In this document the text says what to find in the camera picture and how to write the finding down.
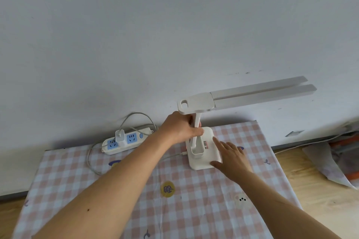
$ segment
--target yellow circle with purple character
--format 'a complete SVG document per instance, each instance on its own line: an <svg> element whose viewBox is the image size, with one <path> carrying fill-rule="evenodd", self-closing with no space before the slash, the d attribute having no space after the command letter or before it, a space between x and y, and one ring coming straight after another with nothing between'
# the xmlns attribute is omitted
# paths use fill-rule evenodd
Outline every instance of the yellow circle with purple character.
<svg viewBox="0 0 359 239"><path fill-rule="evenodd" d="M171 196L173 196L175 191L176 191L176 188L174 187L173 182L166 181L166 182L162 183L162 185L161 185L161 195L163 197L171 197Z"/></svg>
<svg viewBox="0 0 359 239"><path fill-rule="evenodd" d="M109 162L108 165L112 167L114 167L116 164L118 164L121 160L115 160L115 161L112 161L112 162Z"/></svg>

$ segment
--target hand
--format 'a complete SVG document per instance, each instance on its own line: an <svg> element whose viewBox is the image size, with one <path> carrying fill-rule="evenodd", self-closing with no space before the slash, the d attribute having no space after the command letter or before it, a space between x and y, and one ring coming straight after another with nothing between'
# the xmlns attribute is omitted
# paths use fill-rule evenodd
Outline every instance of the hand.
<svg viewBox="0 0 359 239"><path fill-rule="evenodd" d="M253 173L252 167L242 149L231 142L220 142L216 137L213 137L213 142L222 156L223 163L211 161L210 164L220 170L227 178L236 182L236 179L243 171Z"/></svg>
<svg viewBox="0 0 359 239"><path fill-rule="evenodd" d="M191 114L183 115L178 111L173 112L157 132L169 142L169 146L203 135L204 130L201 128L201 124L198 128L194 128L191 126L192 120Z"/></svg>

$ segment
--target person's right arm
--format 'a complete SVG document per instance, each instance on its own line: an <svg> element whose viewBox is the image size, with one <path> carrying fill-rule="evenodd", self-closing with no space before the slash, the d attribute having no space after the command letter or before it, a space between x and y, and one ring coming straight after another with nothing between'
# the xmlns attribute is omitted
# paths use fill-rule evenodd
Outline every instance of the person's right arm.
<svg viewBox="0 0 359 239"><path fill-rule="evenodd" d="M266 223L274 239L340 239L335 233L278 194L253 173L244 152L215 137L222 162L211 165L239 184Z"/></svg>

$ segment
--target forearm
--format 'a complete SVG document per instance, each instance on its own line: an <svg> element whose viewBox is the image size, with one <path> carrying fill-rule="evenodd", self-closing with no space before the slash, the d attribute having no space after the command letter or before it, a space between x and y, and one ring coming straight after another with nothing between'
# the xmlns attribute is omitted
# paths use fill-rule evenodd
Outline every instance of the forearm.
<svg viewBox="0 0 359 239"><path fill-rule="evenodd" d="M236 179L236 183L252 201L273 238L339 238L328 228L267 186L256 174L243 171Z"/></svg>
<svg viewBox="0 0 359 239"><path fill-rule="evenodd" d="M156 132L66 205L37 238L119 238L152 170L170 144Z"/></svg>

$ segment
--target wooden floor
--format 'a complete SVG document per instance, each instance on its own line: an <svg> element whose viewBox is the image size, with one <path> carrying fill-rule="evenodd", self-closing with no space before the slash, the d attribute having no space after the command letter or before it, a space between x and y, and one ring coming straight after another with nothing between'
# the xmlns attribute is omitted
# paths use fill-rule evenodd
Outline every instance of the wooden floor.
<svg viewBox="0 0 359 239"><path fill-rule="evenodd" d="M328 181L300 148L277 158L308 214L342 239L359 238L359 191ZM11 238L24 201L0 204L0 239Z"/></svg>

